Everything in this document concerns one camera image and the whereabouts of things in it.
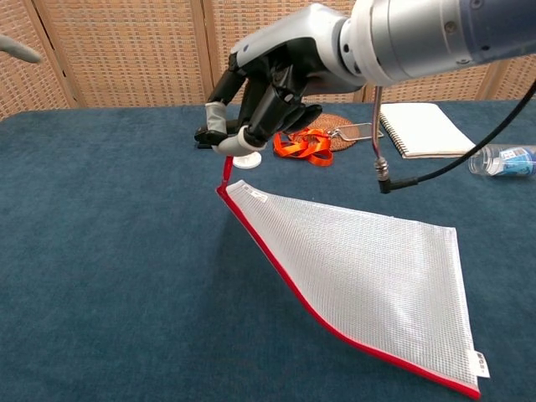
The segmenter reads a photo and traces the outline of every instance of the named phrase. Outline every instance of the table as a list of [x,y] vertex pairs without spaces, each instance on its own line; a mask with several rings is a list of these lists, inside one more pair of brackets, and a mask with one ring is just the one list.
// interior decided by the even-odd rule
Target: table
[[[446,102],[479,140],[515,103]],[[356,122],[370,105],[325,105]],[[0,123],[0,400],[456,401],[309,316],[214,192],[201,106],[25,112]],[[497,143],[534,143],[531,104]],[[443,166],[403,160],[393,178]],[[534,179],[466,166],[379,193],[368,142],[331,167],[268,149],[234,171],[270,193],[456,227],[482,400],[536,394]]]

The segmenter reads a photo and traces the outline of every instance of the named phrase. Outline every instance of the black cable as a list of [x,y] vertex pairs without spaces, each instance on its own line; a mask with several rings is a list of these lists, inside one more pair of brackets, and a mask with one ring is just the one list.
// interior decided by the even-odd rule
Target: black cable
[[493,130],[486,138],[484,138],[482,141],[480,141],[474,148],[466,153],[464,156],[459,157],[454,162],[449,163],[445,167],[436,170],[435,172],[425,174],[424,176],[420,176],[417,178],[417,181],[419,183],[425,182],[426,180],[431,180],[432,178],[437,178],[441,174],[445,174],[447,172],[450,172],[453,168],[456,168],[460,166],[462,163],[464,163],[467,159],[472,157],[475,153],[483,149],[487,144],[489,144],[491,141],[495,139],[496,136],[498,136],[506,127],[509,126],[509,124],[515,119],[518,114],[524,109],[524,107],[530,102],[532,97],[534,96],[534,93],[536,93],[536,80],[534,80],[532,86],[528,89],[525,96],[522,98],[522,100],[519,101],[519,103],[516,105],[516,107],[513,108],[513,110],[510,112],[510,114],[504,119],[501,124],[499,124],[495,130]]
[[527,93],[522,98],[522,100],[519,101],[516,107],[513,108],[513,110],[501,122],[501,124],[499,124],[495,128],[495,130],[493,130],[486,138],[480,141],[476,146],[474,146],[474,148],[471,151],[469,151],[462,157],[459,157],[454,162],[449,163],[445,167],[442,167],[441,169],[438,169],[435,172],[425,174],[424,176],[419,176],[418,178],[408,178],[405,180],[396,180],[393,182],[389,181],[388,183],[386,183],[388,188],[383,188],[382,193],[388,193],[390,190],[396,190],[399,188],[415,186],[416,184],[425,182],[426,180],[431,180],[432,178],[438,178],[442,174],[450,172],[450,170],[460,166],[467,159],[472,157],[475,153],[483,149],[487,144],[489,144],[493,139],[495,139],[495,137],[498,136],[506,127],[508,127],[508,125],[513,121],[513,119],[515,119],[518,116],[518,114],[524,109],[524,107],[530,102],[530,100],[532,99],[535,93],[536,93],[536,80],[528,89]]

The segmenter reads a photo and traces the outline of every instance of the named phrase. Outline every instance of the bottle label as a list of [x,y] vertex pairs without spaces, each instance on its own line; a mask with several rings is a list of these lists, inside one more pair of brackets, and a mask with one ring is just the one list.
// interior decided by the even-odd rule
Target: bottle label
[[501,168],[494,176],[529,176],[536,173],[536,155],[527,148],[516,147],[501,151]]

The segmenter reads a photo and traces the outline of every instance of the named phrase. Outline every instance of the woven coaster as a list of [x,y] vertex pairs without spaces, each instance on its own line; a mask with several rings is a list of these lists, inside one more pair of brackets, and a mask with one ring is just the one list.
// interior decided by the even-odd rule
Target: woven coaster
[[[340,126],[348,126],[353,124],[350,120],[347,120],[341,116],[330,115],[328,113],[322,113],[309,128],[321,128],[323,130],[332,130],[333,128]],[[350,148],[357,141],[344,141],[341,137],[332,138],[331,146],[332,151],[342,151],[346,148]]]

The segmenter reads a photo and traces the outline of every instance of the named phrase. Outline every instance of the label tag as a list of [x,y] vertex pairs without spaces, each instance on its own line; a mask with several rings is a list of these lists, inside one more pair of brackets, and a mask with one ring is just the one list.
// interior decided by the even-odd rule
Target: label tag
[[255,191],[253,188],[251,188],[250,186],[248,186],[247,184],[244,184],[242,186],[242,188],[251,196],[257,198],[259,201],[261,201],[262,203],[265,203],[266,200],[268,199],[268,196],[265,195],[265,194],[261,194],[259,193],[258,191]]
[[480,352],[476,350],[467,350],[467,357],[469,358],[469,368],[473,375],[477,377],[483,377],[489,379],[489,369],[487,368],[486,358]]
[[536,156],[523,147],[509,148],[499,153],[501,170],[498,176],[529,176],[536,174]]

